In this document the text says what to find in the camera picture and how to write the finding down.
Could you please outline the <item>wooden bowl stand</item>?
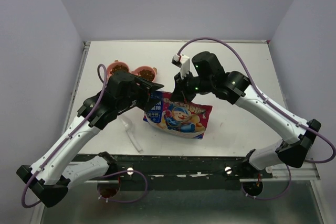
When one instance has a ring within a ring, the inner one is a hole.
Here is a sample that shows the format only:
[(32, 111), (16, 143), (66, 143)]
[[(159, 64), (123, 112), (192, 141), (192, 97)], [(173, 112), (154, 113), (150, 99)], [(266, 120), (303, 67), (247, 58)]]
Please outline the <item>wooden bowl stand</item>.
[(110, 70), (112, 70), (115, 66), (124, 66), (128, 69), (128, 71), (130, 73), (138, 73), (139, 71), (142, 71), (142, 70), (149, 70), (151, 72), (153, 72), (155, 75), (158, 73), (157, 71), (157, 68), (155, 67), (149, 67), (149, 66), (140, 66), (138, 68), (136, 68), (134, 71), (130, 69), (130, 67), (125, 63), (125, 62), (122, 62), (122, 61), (118, 61), (118, 60), (115, 60), (110, 66)]

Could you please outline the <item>pink bowl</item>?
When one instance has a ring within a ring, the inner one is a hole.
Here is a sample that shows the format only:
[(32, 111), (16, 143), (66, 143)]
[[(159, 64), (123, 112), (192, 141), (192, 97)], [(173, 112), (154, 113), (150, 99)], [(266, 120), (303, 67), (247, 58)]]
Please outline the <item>pink bowl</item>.
[(154, 82), (157, 75), (157, 69), (149, 66), (140, 66), (131, 73), (147, 81)]
[(110, 65), (108, 65), (107, 67), (108, 77), (112, 76), (117, 71), (130, 72), (130, 69), (126, 63), (121, 61), (115, 61)]

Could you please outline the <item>clear plastic scoop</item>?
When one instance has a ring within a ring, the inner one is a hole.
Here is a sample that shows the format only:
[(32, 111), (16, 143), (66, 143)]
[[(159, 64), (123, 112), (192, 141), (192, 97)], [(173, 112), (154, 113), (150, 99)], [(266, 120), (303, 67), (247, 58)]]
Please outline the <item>clear plastic scoop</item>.
[(133, 147), (136, 149), (136, 151), (138, 153), (143, 153), (143, 149), (141, 147), (141, 145), (139, 144), (139, 142), (136, 140), (136, 138), (134, 137), (134, 124), (133, 122), (126, 116), (124, 115), (120, 115), (119, 119), (121, 120), (122, 124), (124, 125), (124, 129), (125, 132), (130, 140), (130, 142), (132, 143)]

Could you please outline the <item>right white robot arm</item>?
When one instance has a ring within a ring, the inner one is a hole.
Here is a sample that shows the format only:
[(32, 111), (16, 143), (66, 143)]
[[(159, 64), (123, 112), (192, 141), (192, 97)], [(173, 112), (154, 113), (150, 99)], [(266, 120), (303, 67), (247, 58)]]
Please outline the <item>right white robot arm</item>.
[(239, 164), (246, 177), (255, 177), (266, 167), (284, 163), (300, 168), (305, 162), (321, 124), (313, 119), (296, 118), (272, 99), (254, 89), (248, 77), (238, 71), (225, 72), (215, 54), (208, 51), (193, 58), (174, 55), (172, 64), (179, 67), (175, 75), (174, 102), (192, 102), (197, 94), (212, 93), (220, 100), (236, 105), (273, 129), (281, 140), (263, 149), (253, 149)]

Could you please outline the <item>pink bowl right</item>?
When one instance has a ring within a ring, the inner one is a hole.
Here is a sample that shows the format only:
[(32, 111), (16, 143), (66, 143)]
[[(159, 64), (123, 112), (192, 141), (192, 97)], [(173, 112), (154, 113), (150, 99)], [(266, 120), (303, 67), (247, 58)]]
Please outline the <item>pink bowl right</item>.
[(140, 66), (131, 73), (147, 81), (154, 82), (157, 75), (157, 69), (149, 66)]

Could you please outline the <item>kibble in left bowl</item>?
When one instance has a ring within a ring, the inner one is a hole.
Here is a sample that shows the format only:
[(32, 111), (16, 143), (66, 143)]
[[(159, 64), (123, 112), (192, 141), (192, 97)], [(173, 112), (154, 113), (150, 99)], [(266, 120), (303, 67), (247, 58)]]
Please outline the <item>kibble in left bowl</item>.
[(112, 68), (111, 68), (111, 71), (110, 73), (111, 74), (114, 74), (115, 72), (117, 71), (124, 71), (124, 72), (129, 72), (129, 68), (125, 65), (114, 65)]

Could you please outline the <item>kibble in pink bowl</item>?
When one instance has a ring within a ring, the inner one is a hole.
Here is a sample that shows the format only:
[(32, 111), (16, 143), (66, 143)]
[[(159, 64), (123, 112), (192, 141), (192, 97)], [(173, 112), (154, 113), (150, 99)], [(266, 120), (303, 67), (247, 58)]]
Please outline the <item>kibble in pink bowl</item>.
[(147, 81), (153, 81), (155, 79), (155, 73), (152, 72), (151, 70), (146, 70), (146, 69), (139, 71), (138, 76)]

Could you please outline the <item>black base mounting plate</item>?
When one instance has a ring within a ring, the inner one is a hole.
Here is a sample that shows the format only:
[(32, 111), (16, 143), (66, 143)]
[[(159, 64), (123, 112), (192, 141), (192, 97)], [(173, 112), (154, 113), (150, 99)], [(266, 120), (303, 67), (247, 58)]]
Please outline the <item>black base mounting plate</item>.
[(122, 190), (237, 190), (240, 179), (271, 178), (265, 170), (244, 169), (243, 157), (150, 156), (98, 154), (107, 160), (107, 174), (131, 167), (140, 174), (97, 176), (98, 180), (119, 180)]

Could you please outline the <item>pink bowl left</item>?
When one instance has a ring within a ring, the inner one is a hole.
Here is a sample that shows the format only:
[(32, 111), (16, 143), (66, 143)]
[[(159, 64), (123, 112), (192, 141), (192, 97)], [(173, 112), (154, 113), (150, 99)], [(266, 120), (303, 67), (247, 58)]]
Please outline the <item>pink bowl left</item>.
[(110, 65), (108, 65), (107, 67), (108, 77), (112, 76), (117, 71), (130, 72), (130, 69), (126, 63), (121, 61), (115, 61)]

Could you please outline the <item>pink pet food bag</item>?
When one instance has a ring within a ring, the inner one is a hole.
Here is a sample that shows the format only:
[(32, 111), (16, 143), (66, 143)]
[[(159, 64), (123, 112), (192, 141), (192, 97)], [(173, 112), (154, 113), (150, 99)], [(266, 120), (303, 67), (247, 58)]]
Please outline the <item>pink pet food bag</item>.
[(155, 91), (151, 98), (158, 102), (144, 114), (143, 120), (166, 133), (202, 139), (206, 131), (211, 105), (172, 102), (170, 92)]

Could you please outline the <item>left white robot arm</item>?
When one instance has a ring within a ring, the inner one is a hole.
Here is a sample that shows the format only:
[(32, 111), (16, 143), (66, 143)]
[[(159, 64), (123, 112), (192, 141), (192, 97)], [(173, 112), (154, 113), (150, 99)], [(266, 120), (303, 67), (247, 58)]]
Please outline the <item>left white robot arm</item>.
[(123, 71), (105, 76), (102, 90), (84, 100), (77, 116), (57, 142), (39, 160), (18, 168), (16, 174), (25, 183), (23, 192), (31, 190), (39, 203), (50, 208), (63, 200), (76, 184), (98, 177), (112, 179), (117, 170), (113, 157), (107, 152), (73, 168), (69, 164), (92, 138), (122, 113), (132, 108), (144, 112), (151, 109), (158, 102), (151, 94), (163, 87)]

